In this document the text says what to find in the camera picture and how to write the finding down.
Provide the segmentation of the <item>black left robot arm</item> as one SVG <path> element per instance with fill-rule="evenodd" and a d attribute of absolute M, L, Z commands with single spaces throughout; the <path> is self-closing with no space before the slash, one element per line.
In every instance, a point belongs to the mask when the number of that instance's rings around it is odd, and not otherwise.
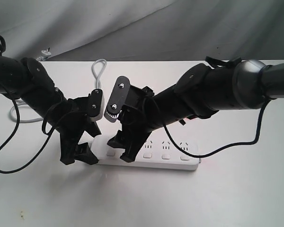
<path fill-rule="evenodd" d="M 87 143 L 79 144 L 84 132 L 101 134 L 96 121 L 103 92 L 95 89 L 87 96 L 66 99 L 43 65 L 33 58 L 18 61 L 0 55 L 0 94 L 21 98 L 60 134 L 61 158 L 65 165 L 76 160 L 89 165 L 98 162 Z"/>

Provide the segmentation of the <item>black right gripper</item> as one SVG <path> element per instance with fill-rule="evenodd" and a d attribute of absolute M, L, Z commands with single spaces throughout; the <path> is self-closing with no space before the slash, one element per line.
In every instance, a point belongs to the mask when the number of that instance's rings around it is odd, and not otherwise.
<path fill-rule="evenodd" d="M 154 92 L 148 86 L 138 88 L 130 86 L 122 113 L 118 117 L 122 130 L 110 138 L 107 145 L 111 148 L 125 149 L 120 159 L 126 163 L 134 162 L 140 149 L 150 136 L 143 127 L 146 124 L 146 116 L 142 110 L 145 99 L 153 97 Z"/>

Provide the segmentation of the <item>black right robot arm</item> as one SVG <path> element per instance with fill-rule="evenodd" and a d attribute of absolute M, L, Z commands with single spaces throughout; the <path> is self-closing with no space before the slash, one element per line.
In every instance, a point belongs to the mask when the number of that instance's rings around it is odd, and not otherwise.
<path fill-rule="evenodd" d="M 119 121 L 121 130 L 108 146 L 124 150 L 120 158 L 134 162 L 154 130 L 185 119 L 208 119 L 223 110 L 258 109 L 255 138 L 258 142 L 267 105 L 284 98 L 284 63 L 266 65 L 259 60 L 221 61 L 211 57 L 186 71 L 176 84 L 155 94 L 119 76 L 105 108 L 110 122 Z"/>

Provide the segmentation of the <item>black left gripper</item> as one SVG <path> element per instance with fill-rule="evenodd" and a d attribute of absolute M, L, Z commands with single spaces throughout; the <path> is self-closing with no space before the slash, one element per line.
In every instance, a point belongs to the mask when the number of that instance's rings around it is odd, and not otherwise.
<path fill-rule="evenodd" d="M 88 165 L 98 163 L 98 158 L 90 150 L 89 144 L 78 144 L 84 132 L 91 137 L 101 135 L 96 122 L 92 122 L 89 115 L 89 96 L 75 99 L 64 99 L 56 109 L 56 130 L 60 134 L 61 157 L 65 165 L 80 161 Z"/>

